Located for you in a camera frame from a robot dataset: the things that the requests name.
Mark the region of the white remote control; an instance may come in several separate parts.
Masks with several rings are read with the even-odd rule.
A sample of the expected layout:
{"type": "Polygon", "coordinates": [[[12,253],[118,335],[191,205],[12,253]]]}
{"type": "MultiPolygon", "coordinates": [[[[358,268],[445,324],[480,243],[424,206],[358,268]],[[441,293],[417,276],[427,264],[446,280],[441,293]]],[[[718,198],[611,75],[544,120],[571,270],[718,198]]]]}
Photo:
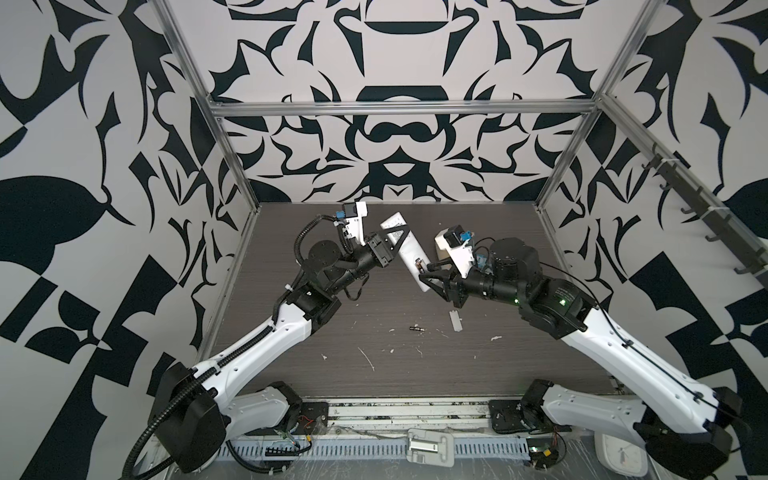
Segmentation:
{"type": "MultiPolygon", "coordinates": [[[[392,225],[392,224],[399,224],[399,223],[407,223],[402,216],[400,212],[394,213],[392,216],[387,218],[385,221],[383,221],[382,224],[384,225],[392,225]]],[[[424,251],[422,246],[417,241],[416,237],[414,236],[413,232],[411,231],[411,234],[405,238],[405,240],[402,242],[400,249],[398,250],[398,256],[403,261],[404,265],[408,269],[410,275],[415,280],[418,287],[421,289],[422,292],[428,292],[430,288],[427,284],[423,283],[419,279],[419,274],[421,272],[418,271],[415,261],[417,258],[421,258],[426,265],[430,263],[430,259],[427,255],[427,253],[424,251]]]]}

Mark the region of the white battery compartment cover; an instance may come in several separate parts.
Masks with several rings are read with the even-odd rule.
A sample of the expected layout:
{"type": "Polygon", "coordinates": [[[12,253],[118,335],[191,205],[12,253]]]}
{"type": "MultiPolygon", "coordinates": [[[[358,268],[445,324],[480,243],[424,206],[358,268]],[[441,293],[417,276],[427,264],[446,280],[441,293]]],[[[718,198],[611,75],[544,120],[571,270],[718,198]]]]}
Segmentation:
{"type": "Polygon", "coordinates": [[[455,332],[461,332],[463,330],[462,319],[457,310],[451,310],[449,312],[452,328],[455,332]]]}

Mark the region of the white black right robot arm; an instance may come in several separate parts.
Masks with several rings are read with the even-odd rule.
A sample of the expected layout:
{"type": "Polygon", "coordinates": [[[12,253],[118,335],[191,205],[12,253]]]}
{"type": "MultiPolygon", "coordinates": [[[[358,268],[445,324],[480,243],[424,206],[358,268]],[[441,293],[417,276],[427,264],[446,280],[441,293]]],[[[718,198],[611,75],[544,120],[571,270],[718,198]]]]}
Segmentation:
{"type": "Polygon", "coordinates": [[[414,262],[419,280],[441,298],[457,308],[471,296],[516,307],[530,326],[589,357],[632,394],[603,397],[537,379],[518,403],[523,425],[608,435],[685,479],[707,479],[729,460],[727,429],[742,409],[733,390],[711,388],[673,367],[621,328],[590,292],[545,275],[538,252],[518,238],[493,242],[483,267],[469,244],[448,251],[440,262],[414,262]]]}

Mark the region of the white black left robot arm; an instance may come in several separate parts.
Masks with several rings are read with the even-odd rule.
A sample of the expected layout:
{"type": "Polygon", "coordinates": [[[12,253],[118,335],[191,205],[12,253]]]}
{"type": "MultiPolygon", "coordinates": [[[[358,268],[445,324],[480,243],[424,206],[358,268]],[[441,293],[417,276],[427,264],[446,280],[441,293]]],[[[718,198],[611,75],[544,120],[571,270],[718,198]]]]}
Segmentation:
{"type": "Polygon", "coordinates": [[[275,301],[271,315],[227,349],[192,367],[178,362],[161,377],[147,426],[132,447],[121,473],[124,479],[150,479],[175,465],[184,473],[211,461],[221,446],[253,431],[285,436],[296,427],[302,400],[283,382],[274,382],[251,401],[242,389],[268,365],[327,324],[341,306],[339,293],[355,281],[366,282],[375,268],[392,263],[410,233],[404,220],[374,231],[363,241],[340,237],[301,251],[310,231],[323,221],[343,234],[347,222],[319,215],[293,245],[299,271],[275,301]],[[159,465],[138,474],[140,450],[156,438],[167,453],[159,465]]]}

